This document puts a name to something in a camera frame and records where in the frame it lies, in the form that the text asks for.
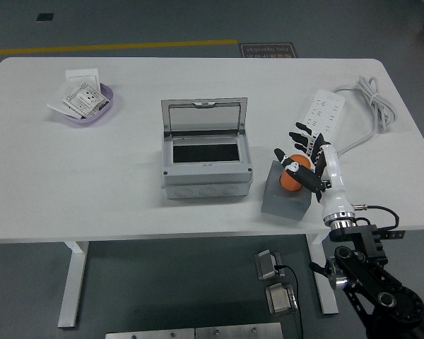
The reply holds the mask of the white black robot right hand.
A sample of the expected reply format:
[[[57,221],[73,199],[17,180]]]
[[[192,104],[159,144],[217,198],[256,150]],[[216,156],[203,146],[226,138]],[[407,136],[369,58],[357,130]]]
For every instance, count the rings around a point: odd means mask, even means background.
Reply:
[[[295,126],[300,131],[290,132],[289,136],[295,142],[295,147],[310,159],[314,169],[306,168],[277,148],[274,153],[284,172],[316,195],[323,207],[322,219],[325,225],[330,226],[337,220],[354,219],[355,210],[345,196],[336,149],[320,132],[300,122]]]

